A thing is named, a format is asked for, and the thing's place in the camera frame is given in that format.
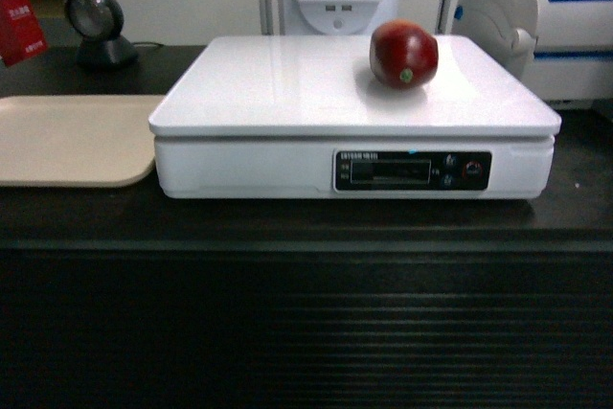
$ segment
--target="apple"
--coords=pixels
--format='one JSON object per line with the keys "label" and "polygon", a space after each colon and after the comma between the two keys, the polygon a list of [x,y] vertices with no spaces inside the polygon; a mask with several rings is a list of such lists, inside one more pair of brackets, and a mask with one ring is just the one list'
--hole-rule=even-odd
{"label": "apple", "polygon": [[414,88],[430,81],[439,67],[437,39],[406,19],[381,24],[371,36],[371,70],[384,85]]}

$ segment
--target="digital scale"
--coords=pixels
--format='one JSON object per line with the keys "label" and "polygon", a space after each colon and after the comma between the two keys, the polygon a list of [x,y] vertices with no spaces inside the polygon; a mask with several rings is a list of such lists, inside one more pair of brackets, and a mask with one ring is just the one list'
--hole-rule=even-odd
{"label": "digital scale", "polygon": [[560,117],[469,39],[384,87],[367,35],[219,37],[149,117],[176,198],[531,198]]}

